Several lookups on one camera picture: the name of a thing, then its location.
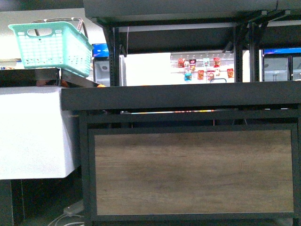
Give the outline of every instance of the white wall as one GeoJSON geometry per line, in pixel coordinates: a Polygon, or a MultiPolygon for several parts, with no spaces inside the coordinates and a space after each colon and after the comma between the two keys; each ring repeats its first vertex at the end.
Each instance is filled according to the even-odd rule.
{"type": "Polygon", "coordinates": [[[125,62],[127,86],[167,85],[176,82],[170,73],[170,53],[129,54],[125,62]]]}
{"type": "Polygon", "coordinates": [[[9,24],[26,24],[34,20],[62,17],[82,18],[87,27],[89,42],[106,43],[102,28],[85,17],[83,8],[0,12],[0,61],[21,57],[14,33],[8,28],[9,24]]]}
{"type": "Polygon", "coordinates": [[[250,82],[250,51],[243,52],[243,82],[250,82]]]}

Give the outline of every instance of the mint green basket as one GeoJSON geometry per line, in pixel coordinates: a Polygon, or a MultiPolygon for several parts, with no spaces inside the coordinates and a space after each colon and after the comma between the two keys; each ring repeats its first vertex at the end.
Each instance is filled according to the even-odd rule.
{"type": "Polygon", "coordinates": [[[81,77],[90,73],[93,46],[68,22],[11,24],[24,68],[60,67],[81,77]],[[51,34],[33,36],[29,30],[51,29],[51,34]]]}

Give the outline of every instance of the blue display screen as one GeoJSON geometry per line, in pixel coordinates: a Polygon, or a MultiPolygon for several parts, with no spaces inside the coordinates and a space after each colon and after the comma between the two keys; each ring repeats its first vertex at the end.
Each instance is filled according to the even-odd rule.
{"type": "Polygon", "coordinates": [[[264,54],[290,54],[290,53],[301,53],[301,48],[270,48],[264,50],[264,54]]]}
{"type": "Polygon", "coordinates": [[[107,44],[93,44],[93,57],[108,57],[109,50],[107,44]]]}

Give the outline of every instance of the wooden panel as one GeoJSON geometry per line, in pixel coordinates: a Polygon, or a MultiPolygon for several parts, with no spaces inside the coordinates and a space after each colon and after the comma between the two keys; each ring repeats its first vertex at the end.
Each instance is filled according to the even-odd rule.
{"type": "Polygon", "coordinates": [[[293,211],[289,130],[96,135],[98,215],[293,211]]]}

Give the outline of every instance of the packaged snack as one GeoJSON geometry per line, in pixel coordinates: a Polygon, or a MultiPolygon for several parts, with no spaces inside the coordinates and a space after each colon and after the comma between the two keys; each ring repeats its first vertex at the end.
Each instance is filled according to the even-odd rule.
{"type": "Polygon", "coordinates": [[[197,61],[195,59],[189,60],[189,64],[192,65],[192,66],[195,66],[196,62],[197,61]]]}
{"type": "Polygon", "coordinates": [[[204,79],[204,71],[203,70],[199,70],[198,71],[198,79],[204,79]]]}
{"type": "Polygon", "coordinates": [[[184,63],[185,63],[184,58],[179,58],[178,59],[178,67],[185,67],[184,63]]]}
{"type": "Polygon", "coordinates": [[[194,72],[196,70],[196,66],[195,65],[190,65],[190,70],[194,72]]]}
{"type": "Polygon", "coordinates": [[[221,66],[221,59],[218,57],[213,58],[214,61],[214,67],[220,67],[221,66]]]}
{"type": "Polygon", "coordinates": [[[207,80],[212,80],[214,79],[214,73],[215,73],[215,70],[208,70],[207,71],[207,80]]]}
{"type": "Polygon", "coordinates": [[[184,66],[185,66],[185,67],[189,67],[189,66],[190,66],[190,64],[189,64],[189,61],[188,61],[188,60],[186,60],[186,61],[185,61],[185,63],[184,63],[184,66]]]}
{"type": "Polygon", "coordinates": [[[192,80],[192,74],[191,74],[190,71],[185,72],[184,80],[185,81],[191,81],[192,80]]]}
{"type": "Polygon", "coordinates": [[[209,59],[209,58],[204,58],[204,59],[203,59],[204,67],[209,67],[209,66],[210,66],[209,62],[210,62],[210,59],[209,59]]]}
{"type": "Polygon", "coordinates": [[[227,69],[228,78],[234,78],[234,70],[233,68],[227,69]]]}
{"type": "Polygon", "coordinates": [[[215,70],[215,76],[220,76],[221,75],[221,70],[219,68],[217,68],[215,70]]]}

